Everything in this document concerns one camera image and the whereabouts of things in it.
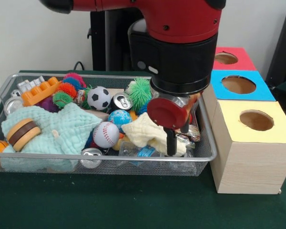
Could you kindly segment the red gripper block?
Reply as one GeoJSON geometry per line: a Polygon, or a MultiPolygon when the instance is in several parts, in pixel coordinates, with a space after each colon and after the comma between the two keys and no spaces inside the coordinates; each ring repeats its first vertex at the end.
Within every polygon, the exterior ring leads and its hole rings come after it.
{"type": "Polygon", "coordinates": [[[180,129],[182,134],[187,134],[189,131],[186,109],[181,108],[171,100],[155,98],[148,103],[147,113],[154,123],[164,127],[163,129],[167,134],[167,154],[174,156],[177,151],[177,139],[174,130],[180,129]]]}

